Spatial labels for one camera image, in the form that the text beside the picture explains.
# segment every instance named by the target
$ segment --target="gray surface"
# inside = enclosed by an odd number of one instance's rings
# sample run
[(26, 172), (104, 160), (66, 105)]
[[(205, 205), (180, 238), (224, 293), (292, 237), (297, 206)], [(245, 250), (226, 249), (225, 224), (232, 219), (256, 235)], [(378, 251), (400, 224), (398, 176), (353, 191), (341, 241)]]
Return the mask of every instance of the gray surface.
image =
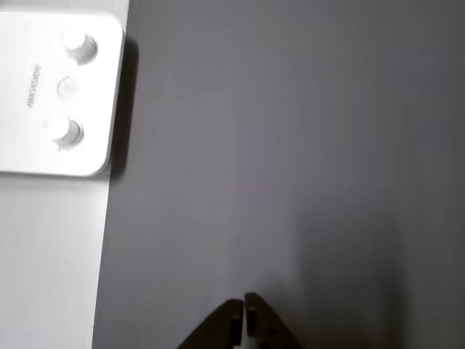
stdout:
[(94, 349), (175, 348), (251, 290), (307, 348), (463, 348), (464, 17), (135, 1)]
[[(19, 6), (64, 5), (0, 0), (0, 11)], [(67, 1), (65, 11), (105, 10), (125, 28), (128, 6)], [(89, 180), (0, 174), (1, 349), (92, 346), (109, 181), (109, 172)]]

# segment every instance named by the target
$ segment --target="white plastic casing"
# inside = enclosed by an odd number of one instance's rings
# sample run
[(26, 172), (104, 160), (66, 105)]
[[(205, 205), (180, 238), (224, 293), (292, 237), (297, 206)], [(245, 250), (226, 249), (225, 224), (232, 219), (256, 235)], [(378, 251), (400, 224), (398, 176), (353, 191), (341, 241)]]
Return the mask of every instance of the white plastic casing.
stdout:
[(114, 17), (0, 12), (0, 172), (90, 176), (108, 162), (124, 48)]

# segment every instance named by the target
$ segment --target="gray background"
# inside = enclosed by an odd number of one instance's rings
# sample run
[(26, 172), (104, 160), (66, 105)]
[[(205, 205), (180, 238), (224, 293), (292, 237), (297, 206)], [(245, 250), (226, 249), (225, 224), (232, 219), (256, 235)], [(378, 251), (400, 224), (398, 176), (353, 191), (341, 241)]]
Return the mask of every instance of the gray background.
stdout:
[(175, 348), (248, 291), (306, 348), (463, 348), (464, 17), (134, 0), (94, 349)]

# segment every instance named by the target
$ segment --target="circular button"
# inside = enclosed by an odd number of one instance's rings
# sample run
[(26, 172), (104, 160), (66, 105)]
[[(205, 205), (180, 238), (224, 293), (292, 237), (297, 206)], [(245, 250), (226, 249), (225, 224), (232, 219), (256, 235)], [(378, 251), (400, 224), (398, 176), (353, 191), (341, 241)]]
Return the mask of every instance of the circular button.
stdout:
[(58, 97), (64, 101), (70, 101), (79, 91), (79, 83), (72, 77), (67, 76), (58, 83)]
[(78, 143), (82, 138), (82, 127), (76, 121), (68, 118), (58, 118), (47, 125), (49, 137), (61, 148), (67, 148)]
[(67, 33), (63, 36), (63, 46), (68, 55), (78, 64), (86, 64), (97, 55), (97, 42), (84, 33)]

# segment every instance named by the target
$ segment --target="hikvision logo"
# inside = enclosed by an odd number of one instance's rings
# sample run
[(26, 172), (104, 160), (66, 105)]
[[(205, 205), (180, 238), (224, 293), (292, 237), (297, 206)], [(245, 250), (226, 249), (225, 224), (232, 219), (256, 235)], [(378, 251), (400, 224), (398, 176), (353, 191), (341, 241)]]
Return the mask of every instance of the hikvision logo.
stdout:
[(39, 87), (39, 79), (41, 78), (41, 66), (35, 65), (34, 72), (32, 74), (31, 87), (29, 87), (29, 96), (28, 96), (28, 107), (34, 108), (34, 103), (36, 102), (36, 93)]

